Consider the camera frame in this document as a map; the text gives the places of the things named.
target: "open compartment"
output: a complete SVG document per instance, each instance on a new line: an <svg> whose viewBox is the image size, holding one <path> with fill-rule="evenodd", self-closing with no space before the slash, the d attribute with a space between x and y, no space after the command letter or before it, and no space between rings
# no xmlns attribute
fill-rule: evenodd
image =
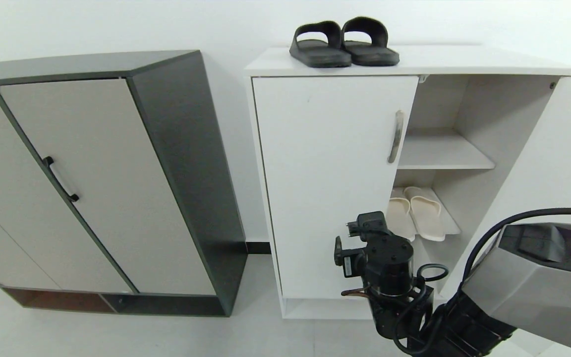
<svg viewBox="0 0 571 357"><path fill-rule="evenodd" d="M2 287L2 289L23 307L84 312L114 312L99 294L6 287Z"/></svg>
<svg viewBox="0 0 571 357"><path fill-rule="evenodd" d="M217 296L102 294L119 314L226 316Z"/></svg>
<svg viewBox="0 0 571 357"><path fill-rule="evenodd" d="M434 262L453 271L459 263L558 78L430 75L418 85L394 186L432 190L447 235L444 241L416 237L416 268Z"/></svg>

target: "white slipper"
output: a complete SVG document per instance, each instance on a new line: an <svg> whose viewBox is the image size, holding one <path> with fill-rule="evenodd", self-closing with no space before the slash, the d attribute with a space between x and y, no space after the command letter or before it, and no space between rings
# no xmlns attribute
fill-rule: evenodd
<svg viewBox="0 0 571 357"><path fill-rule="evenodd" d="M405 198L402 188L392 190L392 197L387 206L387 228L394 233L394 235L414 241L415 225L409 215L411 204Z"/></svg>
<svg viewBox="0 0 571 357"><path fill-rule="evenodd" d="M444 241L444 227L440 220L442 206L418 187L404 189L405 197L411 203L410 214L417 233L430 241Z"/></svg>

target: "white wall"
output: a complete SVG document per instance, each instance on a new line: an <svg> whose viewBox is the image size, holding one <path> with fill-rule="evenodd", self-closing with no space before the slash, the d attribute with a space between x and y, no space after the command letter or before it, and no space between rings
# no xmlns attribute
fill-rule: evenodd
<svg viewBox="0 0 571 357"><path fill-rule="evenodd" d="M483 43L571 63L571 1L0 1L0 61L197 48L204 53L248 240L267 240L242 69L295 27L365 15L391 43Z"/></svg>

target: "slipper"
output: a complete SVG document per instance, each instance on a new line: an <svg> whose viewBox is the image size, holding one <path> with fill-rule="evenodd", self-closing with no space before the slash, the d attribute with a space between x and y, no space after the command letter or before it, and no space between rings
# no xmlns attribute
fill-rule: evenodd
<svg viewBox="0 0 571 357"><path fill-rule="evenodd" d="M300 34L322 32L327 42L320 39L297 41ZM341 50L341 27L333 21L309 23L294 32L290 46L290 56L312 68L333 68L351 66L351 56Z"/></svg>
<svg viewBox="0 0 571 357"><path fill-rule="evenodd" d="M402 188L392 190L392 197L387 206L387 228L394 233L394 235L408 239L409 241L415 240L415 225L409 214L411 204L405 198Z"/></svg>
<svg viewBox="0 0 571 357"><path fill-rule="evenodd" d="M371 43L345 41L346 32L365 32ZM341 31L343 50L351 54L351 62L357 65L386 66L397 65L400 55L387 48L389 36L382 22L369 17L356 17L347 21Z"/></svg>
<svg viewBox="0 0 571 357"><path fill-rule="evenodd" d="M417 233L430 241L444 241L440 203L428 197L428 194L418 187L405 188L404 195L411 203L409 213L413 218Z"/></svg>

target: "cabinet top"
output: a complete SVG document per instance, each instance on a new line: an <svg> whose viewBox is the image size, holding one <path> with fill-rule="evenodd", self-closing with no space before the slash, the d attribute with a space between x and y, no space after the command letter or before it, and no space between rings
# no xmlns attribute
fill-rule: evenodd
<svg viewBox="0 0 571 357"><path fill-rule="evenodd" d="M571 76L571 65L479 45L390 46L400 54L394 67L309 68L288 53L270 48L245 68L251 77L308 75L532 74Z"/></svg>
<svg viewBox="0 0 571 357"><path fill-rule="evenodd" d="M0 85L132 77L199 50L120 52L0 62Z"/></svg>

